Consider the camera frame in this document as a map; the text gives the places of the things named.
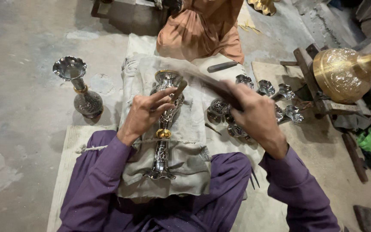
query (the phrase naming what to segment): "purple kurta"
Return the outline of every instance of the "purple kurta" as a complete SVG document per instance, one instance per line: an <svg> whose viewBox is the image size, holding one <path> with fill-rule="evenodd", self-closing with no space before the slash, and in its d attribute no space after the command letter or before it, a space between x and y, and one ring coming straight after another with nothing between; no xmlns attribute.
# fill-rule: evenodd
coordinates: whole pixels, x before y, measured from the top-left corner
<svg viewBox="0 0 371 232"><path fill-rule="evenodd" d="M104 145L108 147L77 158L59 232L229 231L233 226L251 173L244 154L212 157L208 195L172 195L134 204L114 194L134 149L121 143L113 130L95 132L87 147ZM330 201L291 148L281 160L265 154L260 166L268 174L268 194L289 205L290 231L340 231Z"/></svg>

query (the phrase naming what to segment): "brass ring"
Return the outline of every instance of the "brass ring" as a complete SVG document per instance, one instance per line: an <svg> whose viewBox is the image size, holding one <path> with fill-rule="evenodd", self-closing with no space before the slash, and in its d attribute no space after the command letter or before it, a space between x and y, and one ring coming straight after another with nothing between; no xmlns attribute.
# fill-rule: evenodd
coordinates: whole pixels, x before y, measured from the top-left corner
<svg viewBox="0 0 371 232"><path fill-rule="evenodd" d="M85 88L82 89L82 90L77 90L75 87L74 87L74 91L78 94L83 94L83 93L86 93L88 91L88 86L87 84L84 84L85 85Z"/></svg>

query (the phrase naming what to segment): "golden pot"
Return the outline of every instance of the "golden pot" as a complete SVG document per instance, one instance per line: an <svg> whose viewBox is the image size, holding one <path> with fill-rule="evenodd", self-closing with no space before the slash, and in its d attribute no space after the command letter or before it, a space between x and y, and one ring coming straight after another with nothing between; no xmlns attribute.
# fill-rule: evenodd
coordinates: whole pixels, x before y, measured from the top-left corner
<svg viewBox="0 0 371 232"><path fill-rule="evenodd" d="M350 48L319 52L313 72L323 93L334 102L352 104L371 87L371 53L360 55Z"/></svg>
<svg viewBox="0 0 371 232"><path fill-rule="evenodd" d="M247 2L253 4L254 9L260 10L264 15L272 16L277 11L273 0L247 0Z"/></svg>

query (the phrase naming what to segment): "hand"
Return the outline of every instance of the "hand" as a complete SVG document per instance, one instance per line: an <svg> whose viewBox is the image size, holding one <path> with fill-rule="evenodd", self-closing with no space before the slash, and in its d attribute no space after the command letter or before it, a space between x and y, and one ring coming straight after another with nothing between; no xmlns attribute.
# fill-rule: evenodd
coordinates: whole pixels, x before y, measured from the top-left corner
<svg viewBox="0 0 371 232"><path fill-rule="evenodd" d="M167 88L151 96L136 95L125 122L117 132L117 138L127 146L144 134L160 118L164 111L175 108L169 103L170 94L177 88Z"/></svg>
<svg viewBox="0 0 371 232"><path fill-rule="evenodd" d="M274 159L284 158L288 145L285 135L277 125L274 101L254 92L245 84L225 82L244 110L241 112L231 109L237 125L259 142Z"/></svg>

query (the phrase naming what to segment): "purple sleeve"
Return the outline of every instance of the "purple sleeve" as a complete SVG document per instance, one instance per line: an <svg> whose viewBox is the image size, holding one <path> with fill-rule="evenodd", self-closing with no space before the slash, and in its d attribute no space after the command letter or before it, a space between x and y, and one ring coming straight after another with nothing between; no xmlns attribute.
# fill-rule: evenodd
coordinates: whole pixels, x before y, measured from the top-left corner
<svg viewBox="0 0 371 232"><path fill-rule="evenodd" d="M329 199L291 147L280 160L264 154L259 165L267 171L268 195L288 205L290 231L340 231Z"/></svg>
<svg viewBox="0 0 371 232"><path fill-rule="evenodd" d="M102 231L111 194L120 177L131 147L114 137L88 171L80 187L63 206L58 232Z"/></svg>

